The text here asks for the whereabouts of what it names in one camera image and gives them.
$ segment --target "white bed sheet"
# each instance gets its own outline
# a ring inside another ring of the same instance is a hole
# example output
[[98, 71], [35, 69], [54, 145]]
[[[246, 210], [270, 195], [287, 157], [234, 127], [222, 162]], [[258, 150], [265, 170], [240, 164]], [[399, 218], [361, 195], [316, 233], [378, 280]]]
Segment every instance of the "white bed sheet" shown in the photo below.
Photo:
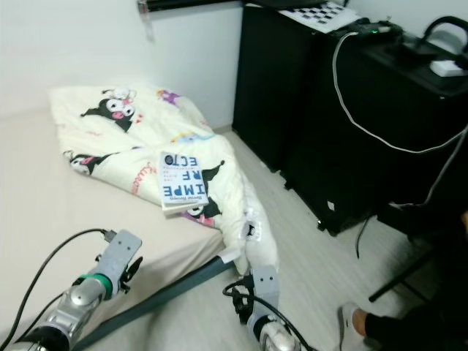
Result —
[[[182, 217], [166, 219], [158, 206], [74, 172], [59, 153], [49, 112], [0, 121], [0, 167], [0, 339], [43, 260], [80, 230], [128, 229], [143, 240], [137, 257], [144, 257], [130, 293], [102, 304], [83, 336], [224, 248], [218, 230]], [[87, 273], [106, 246], [95, 233], [62, 249], [37, 282], [18, 333], [49, 300]]]

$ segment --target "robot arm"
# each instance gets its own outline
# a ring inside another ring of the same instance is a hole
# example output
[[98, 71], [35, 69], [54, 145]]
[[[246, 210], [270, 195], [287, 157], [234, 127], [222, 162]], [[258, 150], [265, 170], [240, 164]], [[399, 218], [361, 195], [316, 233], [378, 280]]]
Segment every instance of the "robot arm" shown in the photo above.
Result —
[[[249, 294], [240, 293], [236, 286], [244, 286]], [[308, 351], [316, 351], [278, 311], [279, 285], [273, 266], [252, 269], [242, 280], [227, 286], [223, 294], [233, 298], [241, 324], [246, 324], [250, 336], [260, 343], [261, 351], [299, 351], [302, 347]]]
[[142, 257], [127, 270], [140, 248], [141, 240], [126, 230], [111, 239], [109, 247], [96, 257], [98, 265], [81, 276], [62, 295], [58, 306], [28, 335], [7, 351], [70, 351], [78, 342], [83, 327], [101, 302], [127, 293], [127, 283], [138, 270]]

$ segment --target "black pants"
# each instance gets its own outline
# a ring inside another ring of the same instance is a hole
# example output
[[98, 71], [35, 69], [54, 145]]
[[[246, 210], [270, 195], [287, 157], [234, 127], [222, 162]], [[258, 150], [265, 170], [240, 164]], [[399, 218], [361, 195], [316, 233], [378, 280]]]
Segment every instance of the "black pants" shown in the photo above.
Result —
[[437, 245], [442, 276], [440, 294], [410, 311], [403, 320], [368, 315], [366, 333], [384, 351], [468, 350], [468, 244], [462, 226]]
[[466, 351], [463, 341], [446, 330], [435, 303], [413, 309], [403, 320], [377, 317], [366, 319], [366, 333], [384, 351]]

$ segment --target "bed frame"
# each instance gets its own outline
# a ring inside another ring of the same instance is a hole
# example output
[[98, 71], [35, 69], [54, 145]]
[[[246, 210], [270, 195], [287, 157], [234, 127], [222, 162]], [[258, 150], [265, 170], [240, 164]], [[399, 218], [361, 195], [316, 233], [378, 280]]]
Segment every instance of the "bed frame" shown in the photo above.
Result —
[[116, 316], [103, 322], [96, 330], [87, 335], [84, 339], [78, 342], [74, 351], [82, 351], [91, 346], [96, 341], [109, 335], [116, 329], [130, 323], [144, 314], [152, 312], [156, 307], [164, 305], [173, 298], [185, 293], [186, 291], [196, 287], [203, 282], [217, 276], [218, 274], [234, 267], [233, 263], [224, 264], [219, 257], [215, 257], [197, 270], [187, 274], [178, 281], [164, 287], [160, 291], [154, 293], [138, 305], [126, 310]]

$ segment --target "book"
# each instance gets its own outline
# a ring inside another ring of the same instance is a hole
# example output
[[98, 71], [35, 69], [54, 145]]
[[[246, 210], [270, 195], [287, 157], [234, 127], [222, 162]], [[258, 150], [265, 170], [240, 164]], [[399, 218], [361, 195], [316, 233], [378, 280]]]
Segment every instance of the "book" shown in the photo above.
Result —
[[159, 188], [162, 212], [166, 216], [208, 205], [208, 195], [196, 157], [162, 152]]

